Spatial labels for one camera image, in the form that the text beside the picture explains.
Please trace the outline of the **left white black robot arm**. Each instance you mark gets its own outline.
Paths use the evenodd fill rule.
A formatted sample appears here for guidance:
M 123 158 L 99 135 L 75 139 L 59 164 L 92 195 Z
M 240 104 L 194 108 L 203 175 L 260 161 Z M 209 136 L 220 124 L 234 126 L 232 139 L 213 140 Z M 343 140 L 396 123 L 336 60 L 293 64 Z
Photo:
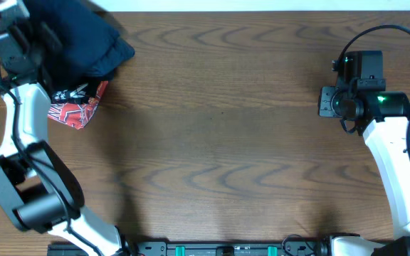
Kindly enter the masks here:
M 68 240 L 88 255 L 131 255 L 125 236 L 85 204 L 71 170 L 48 143 L 47 119 L 60 80 L 47 68 L 64 40 L 46 21 L 0 14 L 0 206 L 19 230 Z

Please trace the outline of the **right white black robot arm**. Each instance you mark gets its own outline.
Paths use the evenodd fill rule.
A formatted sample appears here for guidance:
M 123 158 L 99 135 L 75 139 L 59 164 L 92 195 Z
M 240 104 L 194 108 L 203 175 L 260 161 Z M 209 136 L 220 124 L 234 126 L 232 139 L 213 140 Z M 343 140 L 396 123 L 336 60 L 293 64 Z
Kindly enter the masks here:
M 332 235 L 318 255 L 410 255 L 410 103 L 402 92 L 363 90 L 350 93 L 324 87 L 321 117 L 352 120 L 376 161 L 389 201 L 394 239 L 386 244 L 358 235 Z

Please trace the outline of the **navy blue shorts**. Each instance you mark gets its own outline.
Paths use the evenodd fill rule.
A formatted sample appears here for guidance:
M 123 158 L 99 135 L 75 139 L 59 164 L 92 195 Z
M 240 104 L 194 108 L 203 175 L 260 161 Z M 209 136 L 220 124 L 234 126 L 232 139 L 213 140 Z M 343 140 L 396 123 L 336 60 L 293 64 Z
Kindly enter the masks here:
M 109 68 L 93 66 L 114 46 L 120 34 L 89 8 L 74 0 L 25 0 L 30 19 L 44 22 L 63 47 L 46 58 L 45 65 L 56 87 L 69 87 L 84 76 L 101 76 Z

